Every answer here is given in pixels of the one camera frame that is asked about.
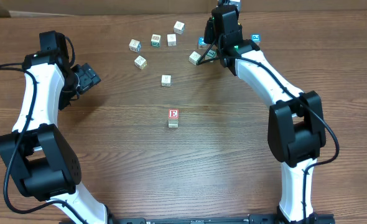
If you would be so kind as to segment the green L wooden block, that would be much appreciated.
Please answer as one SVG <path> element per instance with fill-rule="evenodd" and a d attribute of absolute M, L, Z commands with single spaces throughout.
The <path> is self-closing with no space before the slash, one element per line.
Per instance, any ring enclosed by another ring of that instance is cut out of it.
<path fill-rule="evenodd" d="M 214 50 L 208 50 L 205 56 L 205 60 L 209 60 L 212 58 L 215 58 L 217 56 L 216 52 Z"/>

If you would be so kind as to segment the red E wooden block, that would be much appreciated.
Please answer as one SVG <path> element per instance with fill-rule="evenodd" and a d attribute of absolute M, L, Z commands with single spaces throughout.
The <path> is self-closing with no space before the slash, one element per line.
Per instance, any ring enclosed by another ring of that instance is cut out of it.
<path fill-rule="evenodd" d="M 169 119 L 178 119 L 178 118 L 179 118 L 179 110 L 169 109 Z"/>

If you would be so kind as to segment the wooden leaf number two block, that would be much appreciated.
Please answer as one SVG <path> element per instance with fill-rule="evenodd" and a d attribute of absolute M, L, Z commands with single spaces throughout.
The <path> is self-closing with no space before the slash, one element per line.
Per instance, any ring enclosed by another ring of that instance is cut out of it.
<path fill-rule="evenodd" d="M 170 119 L 169 120 L 169 125 L 177 126 L 178 123 L 179 123 L 179 121 L 177 119 Z"/>

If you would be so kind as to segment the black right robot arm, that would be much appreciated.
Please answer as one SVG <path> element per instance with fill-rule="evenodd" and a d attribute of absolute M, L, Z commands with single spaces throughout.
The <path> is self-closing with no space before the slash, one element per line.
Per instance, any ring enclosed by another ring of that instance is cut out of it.
<path fill-rule="evenodd" d="M 205 43 L 216 46 L 221 65 L 252 87 L 269 108 L 267 141 L 282 173 L 276 223 L 329 223 L 333 219 L 318 215 L 311 205 L 312 174 L 326 143 L 321 99 L 290 84 L 258 44 L 243 38 L 239 5 L 218 2 L 205 28 Z"/>

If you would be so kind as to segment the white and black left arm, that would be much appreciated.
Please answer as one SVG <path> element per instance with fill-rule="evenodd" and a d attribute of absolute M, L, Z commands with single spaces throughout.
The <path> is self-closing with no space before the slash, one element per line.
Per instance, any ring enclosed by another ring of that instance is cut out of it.
<path fill-rule="evenodd" d="M 4 202 L 18 214 L 54 205 L 73 223 L 112 223 L 107 206 L 82 183 L 78 157 L 57 125 L 58 112 L 100 82 L 88 64 L 74 65 L 74 59 L 66 50 L 47 48 L 22 63 L 0 65 L 26 79 L 19 117 L 11 133 L 0 136 Z"/>

